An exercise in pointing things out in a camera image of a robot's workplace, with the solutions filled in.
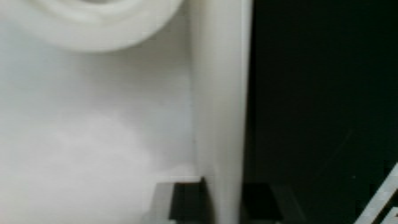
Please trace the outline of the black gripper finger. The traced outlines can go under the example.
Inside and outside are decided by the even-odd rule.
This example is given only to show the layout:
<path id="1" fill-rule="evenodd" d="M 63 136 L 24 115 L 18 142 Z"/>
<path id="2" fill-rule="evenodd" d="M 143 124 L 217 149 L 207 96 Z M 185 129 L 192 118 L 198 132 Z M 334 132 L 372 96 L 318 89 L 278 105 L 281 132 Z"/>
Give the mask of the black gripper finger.
<path id="1" fill-rule="evenodd" d="M 240 224 L 306 224 L 306 215 L 288 185 L 244 184 Z"/>

